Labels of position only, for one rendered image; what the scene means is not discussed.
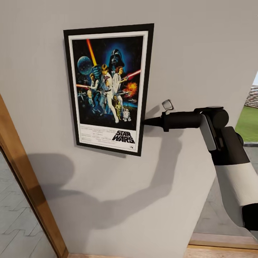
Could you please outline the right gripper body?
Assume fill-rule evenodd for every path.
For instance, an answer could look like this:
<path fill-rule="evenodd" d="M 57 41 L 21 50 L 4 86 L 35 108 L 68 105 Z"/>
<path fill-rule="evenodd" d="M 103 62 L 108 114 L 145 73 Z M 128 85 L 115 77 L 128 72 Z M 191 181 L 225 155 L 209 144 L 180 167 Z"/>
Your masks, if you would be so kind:
<path fill-rule="evenodd" d="M 188 117 L 185 111 L 174 112 L 163 115 L 163 129 L 164 132 L 169 132 L 169 129 L 184 129 L 187 128 Z"/>

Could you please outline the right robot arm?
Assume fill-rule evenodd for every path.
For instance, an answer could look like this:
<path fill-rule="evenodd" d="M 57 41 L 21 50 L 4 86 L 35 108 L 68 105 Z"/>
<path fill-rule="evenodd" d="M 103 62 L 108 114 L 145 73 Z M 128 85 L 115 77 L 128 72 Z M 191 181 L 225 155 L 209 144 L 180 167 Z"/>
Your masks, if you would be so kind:
<path fill-rule="evenodd" d="M 143 125 L 169 129 L 200 128 L 215 166 L 223 206 L 230 219 L 248 229 L 258 240 L 258 175 L 243 148 L 243 138 L 229 122 L 223 106 L 176 112 L 172 100 L 162 102 L 160 117 L 145 119 Z M 169 110 L 169 108 L 171 108 Z"/>

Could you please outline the poster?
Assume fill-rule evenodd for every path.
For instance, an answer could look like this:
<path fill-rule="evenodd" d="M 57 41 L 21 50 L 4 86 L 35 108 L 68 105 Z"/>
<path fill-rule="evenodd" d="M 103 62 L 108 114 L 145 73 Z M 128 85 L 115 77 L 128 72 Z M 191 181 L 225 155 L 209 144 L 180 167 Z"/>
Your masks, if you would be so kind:
<path fill-rule="evenodd" d="M 154 23 L 63 30 L 76 144 L 141 156 Z"/>

